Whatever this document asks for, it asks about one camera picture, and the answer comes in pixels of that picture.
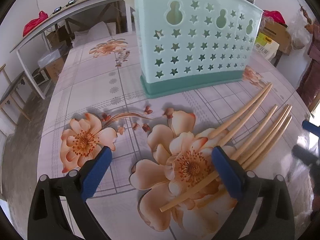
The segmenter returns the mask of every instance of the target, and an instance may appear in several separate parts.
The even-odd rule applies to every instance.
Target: chopstick
[[[276,126],[272,126],[273,131],[270,134],[266,134],[264,138],[261,139],[263,143],[260,145],[260,147],[255,152],[249,152],[245,156],[239,159],[239,164],[242,165],[242,167],[247,169],[247,167],[262,153],[262,151],[268,146],[270,141],[274,138],[276,133],[280,130],[281,126],[283,125],[284,121],[286,120],[289,110],[291,108],[289,107],[287,111],[285,112],[284,116],[281,118],[280,122]]]
[[[271,148],[279,141],[279,139],[281,138],[281,136],[283,135],[284,131],[287,129],[289,123],[291,122],[292,116],[289,115],[283,125],[280,127],[280,129],[278,130],[278,132],[275,133],[275,135],[271,138],[271,140],[269,140],[268,145],[260,152],[259,155],[257,155],[257,157],[250,161],[250,159],[244,163],[244,170],[254,170],[260,163],[261,161],[266,157],[267,153],[271,150]]]
[[[246,114],[246,116],[239,122],[224,138],[222,138],[217,145],[219,146],[225,146],[228,141],[241,129],[241,127],[249,120],[249,118],[254,114],[254,112],[258,109],[258,107],[261,105],[263,100],[266,98],[268,93],[270,92],[272,88],[272,85],[269,86],[266,90],[266,92],[257,100],[257,102],[254,104],[252,109]]]
[[[245,106],[243,106],[238,112],[236,112],[230,119],[225,121],[221,126],[219,126],[216,130],[212,131],[209,134],[210,138],[216,137],[219,133],[221,133],[223,130],[228,128],[235,120],[237,120],[245,111],[249,109],[250,106],[252,106],[263,94],[266,92],[269,87],[272,87],[272,84],[269,83],[265,86],[263,90],[261,90],[250,102],[248,102]]]
[[[284,116],[285,116],[285,117],[288,116],[288,114],[289,114],[289,112],[291,111],[291,109],[292,109],[292,106],[290,106],[290,105],[287,105],[287,106],[283,109],[282,113],[278,116],[278,118],[277,118],[276,121],[273,123],[273,125],[271,125],[271,126],[269,127],[269,129],[265,132],[265,134],[264,134],[264,136],[263,136],[264,139],[257,141],[257,143],[256,143],[253,147],[251,147],[251,148],[249,149],[249,151],[246,152],[246,154],[245,154],[244,156],[241,156],[241,157],[240,157],[240,159],[239,159],[239,163],[240,163],[240,164],[244,163],[254,152],[257,151],[257,149],[258,149],[258,148],[264,143],[264,141],[269,137],[269,135],[273,132],[273,130],[275,129],[275,127],[276,127],[276,126],[279,124],[279,122],[283,119],[283,117],[284,117]]]
[[[255,112],[255,110],[257,110],[257,108],[261,105],[262,101],[266,98],[266,96],[270,92],[271,88],[272,88],[272,84],[269,83],[262,91],[260,91],[250,102],[248,102],[245,106],[243,106],[237,113],[235,113],[228,121],[223,123],[219,128],[217,128],[216,130],[214,130],[213,132],[211,132],[209,134],[209,136],[211,138],[214,138],[215,136],[217,136],[221,131],[225,130],[232,122],[234,122],[237,118],[239,118],[246,110],[249,109],[250,106],[252,106],[257,101],[257,103],[254,105],[253,109],[244,117],[244,119],[243,119],[244,122],[241,121],[238,125],[236,125],[236,127],[234,127],[234,129],[230,133],[228,133],[228,135],[226,136],[226,137],[228,137],[228,140],[226,141],[226,140],[222,139],[222,140],[220,140],[220,142],[217,145],[223,146],[232,138],[232,136],[244,125],[244,123],[252,116],[252,114]],[[204,188],[205,186],[210,184],[210,182],[215,180],[218,176],[219,175],[218,175],[217,171],[211,172],[207,177],[205,177],[203,180],[201,180],[194,187],[189,188],[185,193],[177,196],[171,202],[162,206],[160,208],[161,212],[164,212],[164,211],[174,207],[175,205],[185,201],[191,195],[199,192],[202,188]]]
[[[236,160],[239,156],[247,149],[247,147],[252,143],[252,141],[257,137],[261,130],[265,127],[267,122],[270,120],[271,116],[277,109],[277,105],[274,105],[268,115],[263,119],[262,123],[258,126],[256,130],[250,135],[250,137],[241,145],[241,147],[231,156],[231,160]]]
[[[284,124],[279,129],[278,133],[272,138],[271,142],[268,144],[268,146],[262,151],[262,153],[247,167],[248,170],[254,170],[267,156],[268,152],[272,149],[272,147],[279,141],[285,130],[287,129],[290,121],[292,119],[292,116],[288,116],[284,122]],[[202,208],[209,204],[210,202],[218,199],[219,197],[223,196],[225,193],[227,193],[227,189],[225,187],[221,188],[216,194],[210,196],[209,198],[205,199],[204,201],[201,201],[197,203],[197,208]]]

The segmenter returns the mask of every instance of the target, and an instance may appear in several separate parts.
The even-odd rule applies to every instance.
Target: wooden chair
[[[21,98],[21,96],[18,94],[18,92],[16,91],[16,88],[18,87],[18,84],[21,82],[21,80],[26,76],[24,71],[21,72],[14,81],[10,81],[7,73],[4,70],[5,64],[0,67],[0,73],[2,72],[7,80],[7,82],[9,83],[9,87],[7,88],[7,90],[5,91],[5,93],[3,94],[1,100],[0,100],[0,110],[2,111],[2,113],[4,113],[4,115],[10,120],[10,122],[14,125],[17,126],[17,124],[11,119],[11,117],[4,111],[3,106],[5,105],[5,103],[7,101],[12,102],[17,108],[18,110],[25,116],[25,118],[27,118],[29,121],[31,120],[27,114],[22,110],[22,108],[18,105],[17,101],[12,97],[13,94],[15,94],[19,100],[22,103],[25,103],[23,101],[23,99]],[[25,78],[25,80],[27,81],[27,83],[29,84],[30,87],[32,87],[32,84],[30,83],[28,78]]]

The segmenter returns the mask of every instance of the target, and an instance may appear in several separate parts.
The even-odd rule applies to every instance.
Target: blue gripper pad
[[[320,138],[320,127],[318,127],[318,126],[316,126],[316,125],[304,120],[302,122],[302,128],[304,130],[307,130],[307,131],[313,133],[314,135],[316,135],[316,136],[318,136]]]
[[[98,185],[100,184],[104,174],[112,161],[112,152],[109,147],[103,147],[95,163],[87,176],[84,178],[81,189],[81,198],[85,202],[88,198],[93,197]]]
[[[232,198],[239,201],[242,197],[242,182],[234,167],[232,167],[234,165],[231,162],[234,161],[230,160],[219,146],[212,150],[211,159],[228,193]]]

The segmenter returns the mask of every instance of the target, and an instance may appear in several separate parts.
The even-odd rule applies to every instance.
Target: red plastic bag
[[[38,19],[33,19],[26,24],[26,26],[23,29],[22,36],[23,37],[26,36],[34,27],[36,27],[39,23],[43,22],[47,18],[48,18],[48,15],[44,11],[39,12]]]
[[[263,10],[263,16],[265,17],[272,17],[275,22],[285,24],[284,18],[282,17],[281,13],[278,11],[267,11]]]

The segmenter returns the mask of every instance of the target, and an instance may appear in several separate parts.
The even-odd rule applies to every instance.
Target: plastic container
[[[134,0],[149,98],[242,79],[263,11],[246,0]]]
[[[38,60],[38,66],[40,69],[44,68],[51,62],[54,62],[56,59],[62,57],[67,51],[69,47],[66,42],[63,41],[54,49],[48,50],[46,53],[42,55],[42,57]]]

